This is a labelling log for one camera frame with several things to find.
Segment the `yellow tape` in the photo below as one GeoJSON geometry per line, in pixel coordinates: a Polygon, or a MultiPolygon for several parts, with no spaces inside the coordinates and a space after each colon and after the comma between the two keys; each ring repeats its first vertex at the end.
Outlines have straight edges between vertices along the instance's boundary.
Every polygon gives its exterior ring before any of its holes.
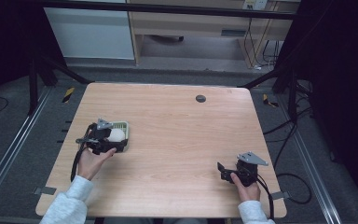
{"type": "Polygon", "coordinates": [[[271,102],[269,101],[269,98],[267,97],[266,94],[263,94],[263,103],[264,103],[265,105],[271,105],[271,106],[273,106],[273,107],[278,107],[278,104],[277,104],[277,103],[271,103],[271,102]]]}
{"type": "Polygon", "coordinates": [[[62,99],[63,103],[68,103],[69,98],[71,98],[71,95],[74,92],[74,90],[75,90],[75,87],[71,87],[66,91],[66,93],[65,93],[65,95],[63,96],[63,99],[62,99]]]}

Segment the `table top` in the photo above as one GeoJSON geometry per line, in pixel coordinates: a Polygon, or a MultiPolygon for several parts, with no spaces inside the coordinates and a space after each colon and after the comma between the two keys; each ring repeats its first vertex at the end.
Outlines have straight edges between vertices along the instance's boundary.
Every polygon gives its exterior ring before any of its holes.
{"type": "MultiPolygon", "coordinates": [[[[220,179],[217,162],[235,169],[237,155],[253,151],[271,193],[280,191],[269,152],[246,89],[154,84],[89,84],[48,179],[54,195],[36,207],[44,215],[57,193],[70,186],[78,145],[98,118],[129,123],[129,149],[94,176],[86,204],[92,217],[239,217],[234,185],[220,179]],[[196,101],[204,95],[206,101],[196,101]]],[[[261,203],[269,200],[261,188],[261,203]]],[[[282,199],[275,217],[284,217],[282,199]]]]}

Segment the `hand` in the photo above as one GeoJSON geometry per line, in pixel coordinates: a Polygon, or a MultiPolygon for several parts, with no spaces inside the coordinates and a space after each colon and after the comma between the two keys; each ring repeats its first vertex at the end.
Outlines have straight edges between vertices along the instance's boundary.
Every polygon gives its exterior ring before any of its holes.
{"type": "Polygon", "coordinates": [[[249,187],[245,187],[236,174],[231,173],[231,178],[235,186],[237,186],[242,203],[246,201],[260,201],[260,188],[256,182],[252,183],[249,187]]]}
{"type": "Polygon", "coordinates": [[[100,171],[103,163],[107,159],[111,158],[115,152],[116,149],[112,148],[107,152],[101,152],[100,155],[95,155],[87,148],[84,149],[80,157],[77,174],[91,180],[98,173],[98,171],[100,171]]]}

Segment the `white sleeve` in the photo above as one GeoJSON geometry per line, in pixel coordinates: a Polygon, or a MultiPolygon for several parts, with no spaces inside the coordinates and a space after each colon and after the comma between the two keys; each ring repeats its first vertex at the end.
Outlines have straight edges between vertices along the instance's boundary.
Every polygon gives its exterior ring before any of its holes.
{"type": "Polygon", "coordinates": [[[259,201],[247,201],[238,206],[243,223],[245,224],[273,224],[271,219],[267,219],[259,201]]]}
{"type": "Polygon", "coordinates": [[[57,195],[40,223],[84,223],[87,215],[85,201],[92,187],[88,179],[75,176],[71,187],[57,195]]]}

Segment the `metal bracket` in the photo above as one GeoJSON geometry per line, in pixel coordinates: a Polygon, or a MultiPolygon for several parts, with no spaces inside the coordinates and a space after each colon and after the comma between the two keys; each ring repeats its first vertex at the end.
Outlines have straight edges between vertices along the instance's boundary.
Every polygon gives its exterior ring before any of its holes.
{"type": "Polygon", "coordinates": [[[237,156],[237,158],[240,161],[244,161],[247,163],[251,163],[251,164],[256,164],[256,165],[264,165],[264,166],[268,166],[269,163],[266,161],[261,160],[261,158],[259,158],[258,156],[256,156],[253,152],[246,152],[243,154],[240,154],[237,156]]]}
{"type": "Polygon", "coordinates": [[[44,193],[44,194],[54,195],[56,190],[57,189],[50,188],[50,187],[43,187],[43,188],[35,187],[34,188],[34,194],[41,195],[41,194],[44,193]]]}
{"type": "Polygon", "coordinates": [[[113,127],[113,123],[110,123],[104,119],[98,119],[97,130],[108,129],[112,127],[113,127]]]}

